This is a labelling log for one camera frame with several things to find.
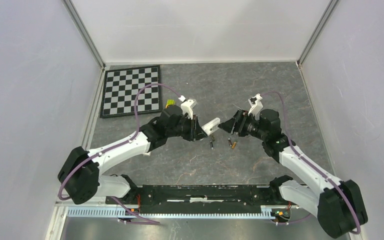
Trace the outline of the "white remote control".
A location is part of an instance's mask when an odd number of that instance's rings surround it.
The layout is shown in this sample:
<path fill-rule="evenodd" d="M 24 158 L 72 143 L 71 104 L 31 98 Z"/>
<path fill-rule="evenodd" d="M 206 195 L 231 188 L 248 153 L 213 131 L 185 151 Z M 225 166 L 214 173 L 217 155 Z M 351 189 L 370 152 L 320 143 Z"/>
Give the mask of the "white remote control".
<path fill-rule="evenodd" d="M 207 136 L 210 136 L 219 129 L 220 123 L 221 123 L 221 119 L 219 117 L 216 117 L 213 120 L 207 122 L 201 128 Z"/>

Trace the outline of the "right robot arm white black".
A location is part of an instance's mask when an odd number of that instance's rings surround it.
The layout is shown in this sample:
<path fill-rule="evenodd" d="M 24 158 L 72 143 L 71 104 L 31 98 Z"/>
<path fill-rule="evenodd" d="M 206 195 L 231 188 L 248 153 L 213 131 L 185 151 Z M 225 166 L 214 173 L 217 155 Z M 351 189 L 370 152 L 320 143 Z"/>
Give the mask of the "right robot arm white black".
<path fill-rule="evenodd" d="M 263 109 L 259 118 L 246 110 L 218 125 L 238 137 L 252 136 L 262 141 L 265 153 L 288 168 L 303 182 L 284 175 L 270 182 L 269 199 L 275 204 L 289 201 L 315 216 L 321 228 L 331 237 L 359 234 L 369 220 L 360 187 L 353 180 L 343 181 L 324 170 L 308 156 L 281 128 L 280 114 Z"/>

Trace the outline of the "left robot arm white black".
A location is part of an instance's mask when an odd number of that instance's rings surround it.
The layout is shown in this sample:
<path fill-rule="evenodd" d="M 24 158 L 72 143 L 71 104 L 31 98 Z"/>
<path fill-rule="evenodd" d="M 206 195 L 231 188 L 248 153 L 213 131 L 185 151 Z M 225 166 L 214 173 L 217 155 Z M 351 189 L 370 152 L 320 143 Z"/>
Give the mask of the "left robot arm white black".
<path fill-rule="evenodd" d="M 121 140 L 90 150 L 81 146 L 72 149 L 57 175 L 61 183 L 59 199 L 81 205 L 98 195 L 133 203 L 137 198 L 133 183 L 123 176 L 111 179 L 103 174 L 125 160 L 165 145 L 174 137 L 195 142 L 208 137 L 208 133 L 196 115 L 190 116 L 179 106 L 171 105 Z"/>

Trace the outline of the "black white chessboard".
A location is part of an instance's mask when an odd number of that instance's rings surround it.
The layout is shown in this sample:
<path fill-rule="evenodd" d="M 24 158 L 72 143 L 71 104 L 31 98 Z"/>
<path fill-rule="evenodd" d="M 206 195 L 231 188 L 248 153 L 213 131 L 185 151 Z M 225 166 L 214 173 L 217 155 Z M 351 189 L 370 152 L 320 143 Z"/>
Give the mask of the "black white chessboard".
<path fill-rule="evenodd" d="M 160 82 L 159 65 L 107 70 L 99 117 L 104 119 L 133 115 L 135 99 L 138 99 L 138 114 L 160 112 L 163 109 L 161 86 L 147 87 L 138 94 L 143 87 Z"/>

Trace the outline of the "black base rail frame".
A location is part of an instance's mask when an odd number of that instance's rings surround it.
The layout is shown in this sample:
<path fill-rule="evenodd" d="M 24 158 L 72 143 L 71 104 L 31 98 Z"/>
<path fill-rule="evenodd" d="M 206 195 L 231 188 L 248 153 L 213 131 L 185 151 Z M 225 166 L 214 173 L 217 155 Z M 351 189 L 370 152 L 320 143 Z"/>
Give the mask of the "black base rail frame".
<path fill-rule="evenodd" d="M 270 185 L 133 185 L 119 201 L 140 214 L 245 214 L 262 206 L 289 209 Z"/>

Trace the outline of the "green yellow orange brick stack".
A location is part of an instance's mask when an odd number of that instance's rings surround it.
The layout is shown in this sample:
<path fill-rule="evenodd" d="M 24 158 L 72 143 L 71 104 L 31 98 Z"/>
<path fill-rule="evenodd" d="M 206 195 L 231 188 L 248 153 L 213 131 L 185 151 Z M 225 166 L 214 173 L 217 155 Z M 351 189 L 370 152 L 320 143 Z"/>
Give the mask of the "green yellow orange brick stack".
<path fill-rule="evenodd" d="M 173 106 L 176 104 L 176 101 L 174 99 L 168 99 L 165 105 L 165 108 L 167 109 L 170 106 Z"/>

